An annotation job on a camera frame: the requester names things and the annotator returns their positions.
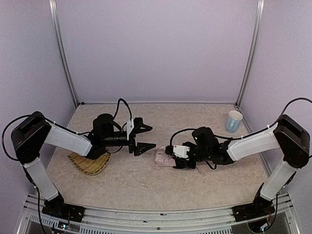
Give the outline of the pink and black folding umbrella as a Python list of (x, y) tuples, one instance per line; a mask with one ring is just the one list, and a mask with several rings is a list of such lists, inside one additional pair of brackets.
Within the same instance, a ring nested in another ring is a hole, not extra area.
[(169, 156), (167, 154), (165, 154), (165, 147), (160, 147), (157, 151), (156, 151), (156, 155), (155, 155), (155, 162), (156, 162), (156, 167), (160, 167), (160, 168), (167, 168), (167, 167), (174, 167), (175, 164), (175, 160), (173, 159), (173, 156)]

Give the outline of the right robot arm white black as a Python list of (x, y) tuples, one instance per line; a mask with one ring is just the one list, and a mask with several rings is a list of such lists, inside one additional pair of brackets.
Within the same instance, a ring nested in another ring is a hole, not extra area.
[(194, 143), (187, 141), (165, 148), (165, 153), (175, 160), (178, 169), (194, 169), (198, 162), (229, 165), (261, 152), (282, 150), (283, 159), (260, 186), (252, 202), (254, 206), (271, 205), (277, 193), (310, 159), (310, 135), (288, 115), (281, 115), (276, 123), (256, 133), (241, 138), (227, 138), (222, 143), (209, 127), (192, 129), (192, 137)]

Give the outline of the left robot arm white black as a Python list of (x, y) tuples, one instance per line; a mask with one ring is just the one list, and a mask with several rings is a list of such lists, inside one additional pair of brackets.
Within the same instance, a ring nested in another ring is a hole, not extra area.
[(63, 148), (91, 160), (105, 154), (109, 147), (127, 146), (129, 153), (135, 156), (156, 147), (153, 143), (136, 142), (137, 134), (152, 130), (140, 117), (129, 119), (126, 130), (123, 130), (111, 114), (101, 114), (93, 120), (93, 128), (87, 136), (54, 123), (41, 112), (22, 116), (22, 119), (23, 122), (12, 131), (11, 141), (17, 160), (45, 201), (62, 199), (62, 196), (40, 159), (39, 152), (44, 144)]

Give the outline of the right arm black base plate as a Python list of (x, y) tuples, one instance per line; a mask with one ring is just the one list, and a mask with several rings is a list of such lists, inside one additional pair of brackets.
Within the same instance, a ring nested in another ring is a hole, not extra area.
[(240, 222), (274, 213), (275, 208), (272, 201), (261, 199), (254, 200), (252, 203), (234, 206), (232, 211), (235, 221)]

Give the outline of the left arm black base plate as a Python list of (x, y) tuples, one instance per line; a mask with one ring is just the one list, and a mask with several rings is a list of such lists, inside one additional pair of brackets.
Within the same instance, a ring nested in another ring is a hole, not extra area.
[(42, 213), (67, 221), (82, 222), (85, 208), (60, 201), (44, 201)]

